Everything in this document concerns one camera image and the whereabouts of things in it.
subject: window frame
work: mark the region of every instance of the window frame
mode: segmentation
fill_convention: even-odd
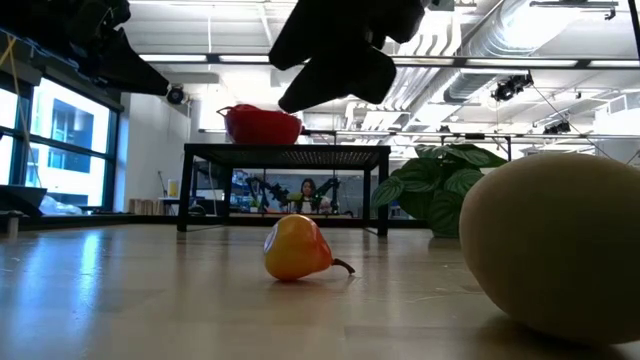
[[[100,101],[95,96],[91,96],[91,94],[87,94],[85,91],[79,91],[78,89],[64,84],[54,78],[44,75],[42,79],[49,80],[59,86],[62,86],[76,94],[85,97],[86,99],[93,101],[97,104],[105,106],[109,109],[109,128],[107,131],[107,150],[105,153],[93,151],[91,149],[87,149],[81,146],[68,144],[62,141],[48,139],[39,135],[34,135],[30,132],[31,123],[32,123],[32,110],[33,110],[33,96],[35,93],[35,87],[25,83],[24,81],[19,82],[20,94],[19,96],[19,106],[22,107],[22,113],[25,114],[26,117],[26,127],[27,131],[29,131],[29,141],[33,144],[40,144],[49,146],[56,149],[65,150],[71,153],[87,155],[90,157],[96,157],[103,159],[105,161],[105,171],[104,171],[104,179],[103,179],[103,191],[102,191],[102,206],[80,206],[83,210],[102,210],[102,211],[112,211],[114,204],[114,188],[115,188],[115,169],[116,169],[116,161],[117,161],[117,146],[118,146],[118,129],[120,125],[120,109],[116,109],[113,106],[109,106],[105,104],[103,101]],[[15,88],[13,85],[12,77],[6,73],[0,72],[0,88],[6,91],[9,91],[13,94],[16,94]],[[20,120],[21,112],[20,109],[16,111],[16,122],[15,128],[7,128],[0,126],[0,132],[4,133],[4,136],[13,138],[13,153],[11,159],[11,169],[9,175],[9,184],[10,185],[25,185],[26,184],[26,176],[27,176],[27,162],[29,159],[28,149],[25,146],[24,142],[24,128],[22,121]]]

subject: beige ball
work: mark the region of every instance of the beige ball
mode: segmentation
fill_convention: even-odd
[[[640,340],[640,171],[578,154],[530,156],[467,194],[466,262],[491,300],[549,335]]]

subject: red bowl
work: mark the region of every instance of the red bowl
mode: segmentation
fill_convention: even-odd
[[[224,120],[234,144],[292,145],[302,131],[300,119],[279,111],[265,111],[248,105],[223,110],[228,110]]]

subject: ceiling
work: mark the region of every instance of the ceiling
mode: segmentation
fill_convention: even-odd
[[[130,0],[133,16],[125,24],[125,28],[131,45],[139,53],[266,54],[282,30],[295,2]],[[409,55],[457,53],[462,39],[476,36],[475,25],[490,12],[497,1],[476,0],[473,3],[472,0],[463,0],[456,4],[464,11],[428,12],[415,41],[404,45],[389,41],[384,51]],[[556,26],[553,24],[557,21],[564,22],[563,25],[557,25],[560,28],[557,34],[530,55],[534,57],[636,58],[630,13],[625,4],[623,1],[616,7],[617,16],[610,21],[604,20],[604,16],[609,13],[607,9],[576,10],[569,17],[562,16],[557,11],[561,9],[544,9],[547,11],[546,15],[540,19],[548,21],[529,21],[531,23],[520,26],[518,31],[522,31],[523,34],[520,35],[526,38],[541,29]],[[562,17],[548,14],[560,14]],[[515,37],[517,34],[513,30],[508,35]],[[158,65],[157,68],[170,79],[185,73],[201,74],[206,79],[206,74],[215,73],[237,102],[251,103],[266,109],[277,109],[277,100],[299,71],[293,69],[283,74],[268,66],[242,65]],[[424,96],[425,92],[437,85],[437,70],[400,70],[384,106],[367,107],[349,97],[309,109],[305,119],[310,124],[313,121],[314,126],[322,126],[321,121],[314,120],[312,115],[332,114],[342,117],[343,121],[331,121],[324,127],[348,124],[352,130],[362,126],[368,111],[393,110],[387,118],[378,122],[378,127],[370,130],[387,130],[381,126],[394,126],[394,129],[400,127],[411,131],[435,131],[446,124],[452,131],[460,132],[518,130],[536,133],[541,132],[544,126],[532,125],[553,116],[555,108],[572,109],[571,120],[589,131],[595,108],[619,97],[619,92],[625,89],[640,88],[640,74],[633,71],[535,70],[532,71],[532,76],[540,92],[527,89],[496,108],[490,93],[495,89],[497,78],[475,92],[462,106],[444,105],[447,108],[443,108],[441,104],[431,104],[433,98]],[[400,116],[398,111],[407,114]]]

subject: white wall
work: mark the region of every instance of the white wall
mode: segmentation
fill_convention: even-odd
[[[158,171],[165,187],[180,180],[184,144],[189,142],[191,119],[163,99],[140,94],[123,95],[114,209],[126,211],[129,199],[162,196]]]

